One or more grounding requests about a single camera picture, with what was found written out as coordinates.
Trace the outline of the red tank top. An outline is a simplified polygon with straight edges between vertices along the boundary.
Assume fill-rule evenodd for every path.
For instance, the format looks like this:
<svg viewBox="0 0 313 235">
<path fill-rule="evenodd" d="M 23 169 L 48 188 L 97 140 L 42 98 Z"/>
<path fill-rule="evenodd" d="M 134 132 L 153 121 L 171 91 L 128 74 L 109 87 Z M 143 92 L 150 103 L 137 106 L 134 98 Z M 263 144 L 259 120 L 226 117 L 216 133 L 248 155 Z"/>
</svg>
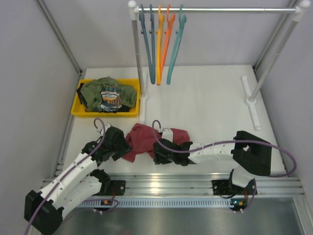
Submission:
<svg viewBox="0 0 313 235">
<path fill-rule="evenodd" d="M 173 143 L 180 145 L 190 141 L 187 131 L 175 128 L 171 128 L 170 130 L 173 132 Z M 122 157 L 124 160 L 133 163 L 136 155 L 142 153 L 148 153 L 151 158 L 154 158 L 153 144 L 156 142 L 156 139 L 152 133 L 152 127 L 136 123 L 125 139 L 132 150 Z"/>
</svg>

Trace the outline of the light teal hanger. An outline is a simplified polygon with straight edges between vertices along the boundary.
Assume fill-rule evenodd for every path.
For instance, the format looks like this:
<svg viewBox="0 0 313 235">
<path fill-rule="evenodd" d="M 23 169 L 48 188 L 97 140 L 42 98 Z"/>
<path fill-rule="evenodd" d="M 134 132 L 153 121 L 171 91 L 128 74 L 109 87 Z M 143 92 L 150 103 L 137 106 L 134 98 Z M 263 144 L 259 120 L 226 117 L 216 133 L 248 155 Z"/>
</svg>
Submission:
<svg viewBox="0 0 313 235">
<path fill-rule="evenodd" d="M 173 74 L 173 70 L 175 67 L 176 60 L 177 60 L 184 27 L 186 24 L 186 15 L 182 13 L 182 9 L 183 9 L 183 4 L 181 4 L 179 8 L 179 29 L 177 31 L 177 36 L 176 36 L 176 40 L 173 46 L 171 60 L 170 60 L 169 68 L 168 68 L 167 80 L 166 80 L 167 85 L 170 85 L 172 81 L 172 74 Z"/>
</svg>

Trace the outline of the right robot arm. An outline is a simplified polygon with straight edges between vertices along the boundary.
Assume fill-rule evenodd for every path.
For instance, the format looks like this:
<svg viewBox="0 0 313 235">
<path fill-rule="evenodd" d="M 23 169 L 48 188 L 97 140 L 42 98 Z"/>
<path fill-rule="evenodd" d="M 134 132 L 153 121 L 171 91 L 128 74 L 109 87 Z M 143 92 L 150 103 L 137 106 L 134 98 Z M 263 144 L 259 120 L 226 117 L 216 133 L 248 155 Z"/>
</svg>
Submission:
<svg viewBox="0 0 313 235">
<path fill-rule="evenodd" d="M 200 165 L 205 162 L 234 161 L 237 167 L 230 171 L 227 180 L 213 181 L 213 193 L 223 198 L 249 194 L 249 186 L 256 176 L 271 174 L 271 152 L 269 143 L 246 131 L 238 131 L 234 146 L 227 143 L 205 144 L 183 142 L 180 145 L 168 138 L 153 144 L 154 162 L 157 165 L 175 163 L 181 166 Z"/>
</svg>

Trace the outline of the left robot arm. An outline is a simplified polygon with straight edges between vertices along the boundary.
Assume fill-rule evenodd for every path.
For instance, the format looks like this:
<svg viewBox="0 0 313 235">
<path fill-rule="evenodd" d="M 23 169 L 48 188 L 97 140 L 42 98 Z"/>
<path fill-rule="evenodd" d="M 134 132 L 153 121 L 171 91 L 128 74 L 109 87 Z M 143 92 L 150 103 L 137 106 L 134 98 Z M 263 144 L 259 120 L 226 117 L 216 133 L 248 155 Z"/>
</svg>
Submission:
<svg viewBox="0 0 313 235">
<path fill-rule="evenodd" d="M 126 182 L 113 180 L 100 165 L 130 152 L 122 130 L 106 126 L 96 141 L 88 142 L 76 159 L 56 179 L 25 197 L 24 218 L 43 235 L 52 235 L 65 217 L 91 196 L 102 196 L 104 205 L 114 205 L 125 193 Z"/>
</svg>

